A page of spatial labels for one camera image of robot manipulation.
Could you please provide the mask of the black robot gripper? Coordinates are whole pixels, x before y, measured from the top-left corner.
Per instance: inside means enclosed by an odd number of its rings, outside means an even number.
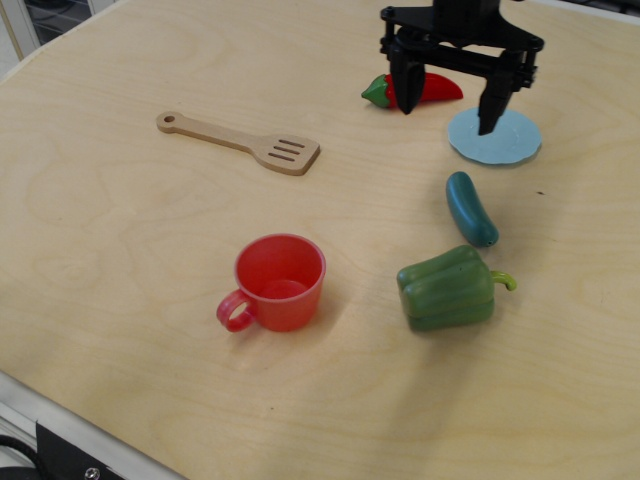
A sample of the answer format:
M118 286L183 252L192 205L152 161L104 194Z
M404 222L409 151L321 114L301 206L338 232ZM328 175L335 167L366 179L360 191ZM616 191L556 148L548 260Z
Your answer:
M512 95L533 85L542 38L509 23L498 1L434 1L430 6L389 6L381 52L389 60L396 103L406 115L420 102L425 67L483 77L479 130L494 131Z

